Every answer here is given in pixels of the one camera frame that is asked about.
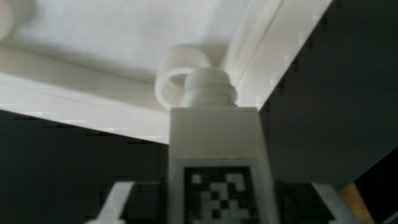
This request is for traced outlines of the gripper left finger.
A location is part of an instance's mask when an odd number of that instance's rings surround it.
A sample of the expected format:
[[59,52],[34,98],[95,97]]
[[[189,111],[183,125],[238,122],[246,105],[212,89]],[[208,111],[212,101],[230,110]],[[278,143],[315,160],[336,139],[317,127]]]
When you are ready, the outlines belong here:
[[146,224],[158,218],[158,181],[116,182],[98,216],[86,224]]

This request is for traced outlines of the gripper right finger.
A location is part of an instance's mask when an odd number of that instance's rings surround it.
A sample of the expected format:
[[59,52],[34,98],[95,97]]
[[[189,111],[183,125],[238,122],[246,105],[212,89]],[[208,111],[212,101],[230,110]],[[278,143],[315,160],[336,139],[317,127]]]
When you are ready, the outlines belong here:
[[329,184],[279,182],[276,193],[281,224],[366,224]]

